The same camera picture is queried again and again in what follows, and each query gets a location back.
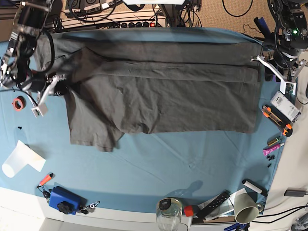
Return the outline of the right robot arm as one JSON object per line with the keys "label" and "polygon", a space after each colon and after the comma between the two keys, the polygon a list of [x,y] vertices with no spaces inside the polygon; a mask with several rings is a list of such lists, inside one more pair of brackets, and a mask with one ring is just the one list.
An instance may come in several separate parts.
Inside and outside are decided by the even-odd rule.
{"label": "right robot arm", "polygon": [[[17,87],[52,96],[67,92],[66,77],[51,72],[55,61],[55,47],[51,34],[44,28],[52,10],[52,0],[22,0],[13,20],[13,29],[0,66],[0,85]],[[51,60],[41,70],[30,69],[39,37],[44,34],[50,44]]]}

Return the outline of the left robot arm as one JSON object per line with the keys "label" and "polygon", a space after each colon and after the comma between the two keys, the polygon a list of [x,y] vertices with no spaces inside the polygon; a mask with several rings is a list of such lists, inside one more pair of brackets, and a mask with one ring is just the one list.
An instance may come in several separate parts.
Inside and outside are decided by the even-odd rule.
{"label": "left robot arm", "polygon": [[275,21],[274,31],[264,45],[273,50],[275,67],[286,80],[292,79],[292,69],[303,50],[308,48],[308,22],[302,6],[306,0],[269,0],[269,11]]}

